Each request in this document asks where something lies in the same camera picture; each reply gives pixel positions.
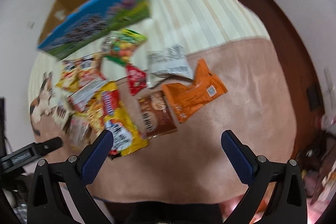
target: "cat tail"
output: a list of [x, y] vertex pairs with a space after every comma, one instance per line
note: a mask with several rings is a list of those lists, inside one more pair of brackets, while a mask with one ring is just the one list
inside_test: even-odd
[[34, 134], [36, 134], [37, 136], [41, 136], [40, 131], [35, 129], [34, 125], [33, 125], [32, 114], [33, 114], [34, 108], [35, 108], [35, 106], [32, 106], [32, 105], [29, 108], [30, 124], [31, 124], [31, 128], [32, 128]]

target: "metal screw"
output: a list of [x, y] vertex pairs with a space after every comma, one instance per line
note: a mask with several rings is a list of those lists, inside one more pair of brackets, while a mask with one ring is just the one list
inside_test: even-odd
[[37, 164], [38, 164], [38, 166], [42, 166], [42, 165], [45, 164], [45, 160], [39, 160], [39, 162]]
[[75, 162], [77, 160], [77, 157], [76, 156], [70, 156], [69, 158], [68, 158], [68, 161], [69, 162]]
[[258, 156], [258, 160], [260, 162], [265, 162], [266, 161], [266, 157], [265, 156]]
[[296, 165], [296, 161], [295, 160], [289, 160], [289, 163], [290, 163], [290, 165], [293, 165], [293, 166]]

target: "striped bed sheet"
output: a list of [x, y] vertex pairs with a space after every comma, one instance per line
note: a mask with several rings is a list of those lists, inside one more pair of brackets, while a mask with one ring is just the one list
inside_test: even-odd
[[[270, 40], [261, 20], [238, 0], [150, 0], [150, 5], [151, 17], [128, 27], [148, 37], [130, 59], [141, 70], [147, 70], [147, 51], [163, 50], [174, 44], [183, 46], [186, 54], [191, 54], [246, 38]], [[67, 59], [100, 51], [103, 39], [90, 43]], [[38, 94], [40, 78], [45, 71], [53, 71], [56, 84], [61, 62], [40, 52], [31, 72], [28, 105]], [[124, 68], [105, 59], [102, 72], [109, 80], [126, 76]]]

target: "blue gripper pad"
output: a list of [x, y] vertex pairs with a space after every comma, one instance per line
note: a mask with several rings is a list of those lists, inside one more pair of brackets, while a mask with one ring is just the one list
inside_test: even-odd
[[99, 141], [95, 149], [89, 155], [88, 159], [82, 165], [81, 181], [84, 185], [91, 184], [95, 180], [101, 166], [103, 165], [112, 147], [113, 134], [112, 132], [107, 131], [105, 136]]
[[237, 144], [228, 132], [233, 134], [231, 130], [227, 130], [222, 133], [222, 148], [229, 158], [230, 163], [232, 164], [241, 183], [250, 186], [254, 181], [253, 167], [239, 148], [239, 145], [242, 144]]

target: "orange snack package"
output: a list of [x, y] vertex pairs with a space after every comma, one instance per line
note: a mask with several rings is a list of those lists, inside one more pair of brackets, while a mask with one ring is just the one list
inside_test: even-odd
[[181, 123], [202, 106], [227, 92], [218, 76], [210, 72], [204, 59], [198, 61], [194, 81], [190, 86], [165, 84], [162, 85], [162, 90]]

